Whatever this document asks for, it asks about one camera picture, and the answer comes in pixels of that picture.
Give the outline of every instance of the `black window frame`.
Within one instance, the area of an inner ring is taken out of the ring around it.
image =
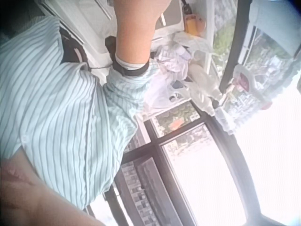
[[[238,0],[234,37],[228,62],[219,86],[222,93],[225,92],[232,79],[234,67],[238,64],[248,29],[251,3],[252,0]],[[192,101],[190,102],[200,115],[200,118],[162,137],[157,136],[155,128],[150,120],[145,121],[144,125],[150,136],[151,142],[124,153],[121,165],[145,156],[153,157],[182,224],[184,226],[195,226],[197,225],[196,219],[193,216],[185,195],[183,195],[181,185],[176,179],[173,168],[167,156],[164,154],[162,146],[205,124],[234,179],[247,219],[244,226],[284,226],[283,224],[262,215],[251,172],[234,135],[229,136],[223,131],[214,117],[201,111]]]

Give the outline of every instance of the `bright sky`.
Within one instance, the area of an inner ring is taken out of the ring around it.
[[[301,94],[298,78],[236,134],[264,215],[290,226],[301,217]]]
[[[296,84],[297,79],[270,109],[236,133],[262,213],[289,226],[299,226],[301,212],[301,94]],[[238,192],[216,145],[177,158],[174,168],[199,225],[245,223]]]

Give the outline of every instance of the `black wristband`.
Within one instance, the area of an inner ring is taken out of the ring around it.
[[[116,37],[109,36],[105,39],[105,46],[110,54],[111,60],[113,62],[114,70],[118,71],[122,76],[138,77],[143,75],[150,66],[150,61],[148,61],[143,67],[136,70],[128,70],[121,66],[115,58],[116,53]]]

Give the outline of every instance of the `skin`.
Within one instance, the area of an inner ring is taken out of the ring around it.
[[[127,63],[149,60],[155,24],[171,0],[115,0],[117,57]],[[103,226],[49,189],[22,147],[1,161],[1,223],[15,226]]]

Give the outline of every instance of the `light blue striped shirt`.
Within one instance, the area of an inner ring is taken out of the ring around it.
[[[112,184],[158,66],[133,78],[111,68],[102,87],[86,63],[61,64],[59,26],[37,19],[0,48],[1,157],[22,146],[39,177],[83,209]]]

